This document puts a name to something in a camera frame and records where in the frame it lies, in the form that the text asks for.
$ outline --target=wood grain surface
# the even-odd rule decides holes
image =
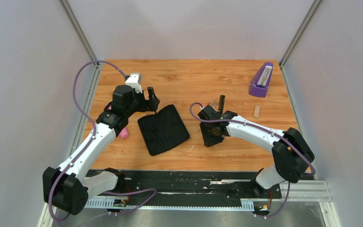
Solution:
[[[141,86],[154,87],[161,100],[158,109],[174,104],[190,133],[190,139],[178,147],[157,156],[150,156],[137,119],[151,113],[135,113],[129,118],[127,139],[118,137],[99,156],[92,168],[138,170],[202,170],[258,171],[273,164],[270,153],[238,138],[226,137],[206,148],[199,122],[189,113],[193,102],[206,105],[225,95],[225,111],[275,129],[297,128],[285,83],[276,60],[268,94],[257,98],[248,94],[248,83],[267,60],[109,60],[126,74],[139,72]],[[91,116],[96,119],[112,100],[113,90],[124,84],[120,73],[105,65],[99,79]],[[255,105],[260,106],[258,119],[253,118]],[[197,114],[199,107],[193,108]],[[91,131],[88,123],[85,137]]]

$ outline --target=white wall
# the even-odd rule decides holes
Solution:
[[[70,153],[80,117],[71,89],[87,61],[57,0],[0,0],[0,227],[36,226],[43,171]]]
[[[285,70],[342,226],[363,226],[363,1],[324,1]]]
[[[69,0],[102,59],[278,59],[313,0]]]

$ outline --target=red wire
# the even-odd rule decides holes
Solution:
[[[265,206],[269,206],[269,209],[271,209],[271,207],[272,207],[272,191],[269,191],[269,203],[262,207],[265,207]]]
[[[130,187],[126,186],[124,189],[128,189],[129,190],[129,193],[130,193]],[[130,195],[127,196],[127,200],[126,202],[129,202],[130,201]]]

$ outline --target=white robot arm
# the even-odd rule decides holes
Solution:
[[[283,131],[265,127],[231,111],[223,113],[224,102],[225,97],[221,96],[218,111],[210,105],[203,107],[198,114],[199,118],[194,116],[190,109],[191,114],[202,121],[200,127],[204,145],[210,147],[222,142],[226,136],[232,136],[269,151],[273,155],[275,164],[259,170],[251,181],[257,195],[283,181],[298,182],[308,168],[306,161],[311,163],[315,158],[301,133],[294,128]],[[306,160],[292,152],[286,141]]]
[[[141,75],[131,73],[126,78],[125,85],[116,87],[112,102],[105,107],[96,120],[96,134],[93,135],[93,131],[91,131],[69,158],[56,169],[48,167],[44,171],[43,193],[45,202],[48,202],[53,183],[60,174],[62,177],[54,190],[52,204],[73,215],[78,214],[86,202],[96,195],[117,187],[122,189],[124,174],[118,170],[107,168],[93,177],[86,177],[86,175],[102,151],[126,127],[132,114],[146,111],[156,112],[158,109],[160,101],[155,96],[154,89],[148,87],[149,99],[145,100],[140,82]]]

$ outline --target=small wooden block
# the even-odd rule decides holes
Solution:
[[[260,106],[256,105],[254,108],[254,118],[259,118],[259,109],[260,109]]]

